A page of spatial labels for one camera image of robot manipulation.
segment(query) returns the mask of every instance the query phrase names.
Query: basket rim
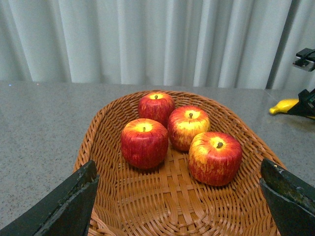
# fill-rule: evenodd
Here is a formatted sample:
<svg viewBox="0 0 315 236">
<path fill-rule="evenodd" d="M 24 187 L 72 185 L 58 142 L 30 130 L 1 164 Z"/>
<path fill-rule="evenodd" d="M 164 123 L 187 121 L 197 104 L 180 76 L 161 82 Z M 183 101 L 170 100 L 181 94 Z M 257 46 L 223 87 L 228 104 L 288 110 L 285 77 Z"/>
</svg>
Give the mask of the basket rim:
<svg viewBox="0 0 315 236">
<path fill-rule="evenodd" d="M 117 103 L 121 100 L 125 100 L 125 99 L 128 99 L 130 96 L 137 96 L 139 94 L 143 94 L 146 95 L 146 94 L 149 94 L 149 93 L 152 93 L 152 92 L 165 92 L 165 93 L 178 93 L 178 94 L 185 94 L 185 95 L 192 95 L 192 96 L 196 96 L 196 97 L 199 97 L 201 98 L 202 100 L 207 100 L 207 101 L 212 101 L 214 103 L 217 103 L 220 107 L 222 107 L 223 109 L 226 109 L 228 110 L 228 112 L 230 114 L 232 114 L 233 116 L 235 116 L 238 121 L 240 122 L 240 124 L 242 126 L 244 126 L 245 128 L 247 128 L 247 131 L 250 132 L 255 138 L 256 140 L 261 143 L 265 149 L 265 152 L 270 155 L 274 161 L 278 162 L 283 168 L 286 169 L 284 163 L 274 154 L 274 152 L 267 146 L 267 144 L 256 134 L 253 132 L 253 130 L 251 128 L 249 128 L 247 126 L 247 124 L 244 123 L 244 121 L 237 115 L 235 114 L 231 109 L 229 109 L 227 106 L 217 102 L 216 100 L 214 99 L 211 99 L 211 98 L 208 98 L 206 96 L 203 96 L 203 95 L 199 95 L 199 94 L 196 94 L 196 93 L 192 93 L 192 92 L 189 92 L 189 91 L 176 91 L 176 90 L 163 90 L 163 89 L 153 89 L 153 90 L 142 90 L 142 91 L 137 91 L 137 92 L 133 92 L 133 93 L 129 93 L 129 94 L 126 94 L 122 97 L 119 97 L 113 101 L 111 101 L 110 103 L 108 103 L 107 105 L 105 105 L 103 108 L 101 108 L 100 110 L 98 110 L 98 112 L 95 114 L 95 116 L 93 117 L 90 125 L 89 125 L 89 128 L 87 129 L 87 132 L 83 138 L 83 142 L 81 143 L 80 145 L 80 149 L 78 151 L 78 155 L 77 155 L 77 158 L 76 158 L 76 161 L 74 163 L 74 166 L 73 166 L 73 172 L 77 171 L 80 167 L 82 167 L 86 162 L 83 162 L 81 161 L 82 160 L 82 156 L 86 156 L 87 157 L 87 160 L 90 159 L 89 157 L 89 154 L 90 154 L 90 151 L 91 151 L 91 148 L 92 148 L 92 145 L 93 145 L 93 142 L 94 142 L 94 139 L 95 139 L 95 135 L 96 135 L 96 130 L 98 129 L 99 125 L 100 125 L 100 121 L 102 121 L 104 119 L 104 116 L 111 110 L 111 109 L 114 109 L 116 106 L 117 106 Z M 96 213 L 96 211 L 94 211 L 94 216 L 96 217 L 96 219 L 98 221 L 100 221 L 100 225 L 102 227 L 105 227 L 104 229 L 107 229 L 108 228 L 106 227 L 105 223 L 99 218 L 98 214 Z"/>
</svg>

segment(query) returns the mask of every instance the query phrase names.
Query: red apple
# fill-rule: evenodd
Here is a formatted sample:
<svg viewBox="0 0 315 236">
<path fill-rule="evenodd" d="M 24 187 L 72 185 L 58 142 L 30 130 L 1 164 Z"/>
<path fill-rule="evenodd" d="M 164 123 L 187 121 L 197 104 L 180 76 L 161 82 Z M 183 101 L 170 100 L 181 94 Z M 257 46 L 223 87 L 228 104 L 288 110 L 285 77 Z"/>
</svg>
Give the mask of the red apple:
<svg viewBox="0 0 315 236">
<path fill-rule="evenodd" d="M 143 170 L 156 167 L 165 159 L 167 149 L 167 129 L 155 120 L 139 118 L 122 131 L 122 155 L 132 166 Z"/>
<path fill-rule="evenodd" d="M 232 136 L 221 132 L 206 132 L 194 137 L 188 167 L 198 181 L 223 186 L 235 177 L 242 162 L 242 147 Z"/>
<path fill-rule="evenodd" d="M 208 114 L 196 106 L 176 108 L 168 119 L 168 137 L 172 145 L 181 151 L 188 151 L 195 135 L 209 129 Z"/>
<path fill-rule="evenodd" d="M 175 109 L 172 96 L 164 92 L 153 92 L 139 100 L 138 113 L 140 118 L 153 119 L 167 128 L 168 117 Z"/>
</svg>

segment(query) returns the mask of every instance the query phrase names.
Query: apple stem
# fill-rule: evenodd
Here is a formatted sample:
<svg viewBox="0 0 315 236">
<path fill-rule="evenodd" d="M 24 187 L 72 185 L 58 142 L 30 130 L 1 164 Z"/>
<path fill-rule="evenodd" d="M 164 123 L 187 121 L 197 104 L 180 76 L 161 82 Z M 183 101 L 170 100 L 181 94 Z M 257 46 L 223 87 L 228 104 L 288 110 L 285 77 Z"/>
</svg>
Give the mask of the apple stem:
<svg viewBox="0 0 315 236">
<path fill-rule="evenodd" d="M 217 146 L 217 148 L 221 148 L 222 146 L 223 146 L 223 143 L 218 142 L 218 146 Z"/>
</svg>

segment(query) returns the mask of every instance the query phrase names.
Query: basket weave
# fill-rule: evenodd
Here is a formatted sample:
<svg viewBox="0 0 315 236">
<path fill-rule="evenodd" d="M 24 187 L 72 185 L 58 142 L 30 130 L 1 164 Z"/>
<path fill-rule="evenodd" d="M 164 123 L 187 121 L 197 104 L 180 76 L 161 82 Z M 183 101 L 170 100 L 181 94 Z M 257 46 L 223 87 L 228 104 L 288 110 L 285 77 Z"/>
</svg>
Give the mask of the basket weave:
<svg viewBox="0 0 315 236">
<path fill-rule="evenodd" d="M 211 187 L 194 180 L 187 152 L 171 145 L 163 164 L 140 171 L 120 151 L 124 126 L 138 118 L 139 99 L 156 90 L 121 97 L 101 109 L 81 144 L 74 171 L 94 160 L 100 182 L 90 221 L 90 236 L 275 236 L 280 235 L 259 186 L 260 163 L 267 157 L 283 163 L 231 110 L 189 92 L 170 94 L 176 107 L 205 110 L 211 131 L 228 133 L 242 145 L 243 160 L 234 180 Z"/>
</svg>

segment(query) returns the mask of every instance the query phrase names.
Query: wicker basket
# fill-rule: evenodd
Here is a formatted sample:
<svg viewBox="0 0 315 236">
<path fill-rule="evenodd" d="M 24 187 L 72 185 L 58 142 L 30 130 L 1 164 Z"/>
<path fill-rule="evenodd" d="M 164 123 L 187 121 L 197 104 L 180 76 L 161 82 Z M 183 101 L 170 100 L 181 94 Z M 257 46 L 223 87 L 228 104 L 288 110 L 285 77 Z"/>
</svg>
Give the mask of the wicker basket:
<svg viewBox="0 0 315 236">
<path fill-rule="evenodd" d="M 241 143 L 243 161 L 230 184 L 211 187 L 197 182 L 189 174 L 188 153 L 172 146 L 164 163 L 153 171 L 140 171 L 125 162 L 121 131 L 138 118 L 138 101 L 150 92 L 126 95 L 101 109 L 81 144 L 74 171 L 92 159 L 100 174 L 89 235 L 280 235 L 259 178 L 264 157 L 284 165 L 244 122 L 214 100 L 163 91 L 174 98 L 176 107 L 202 108 L 210 117 L 211 131 L 228 133 Z"/>
</svg>

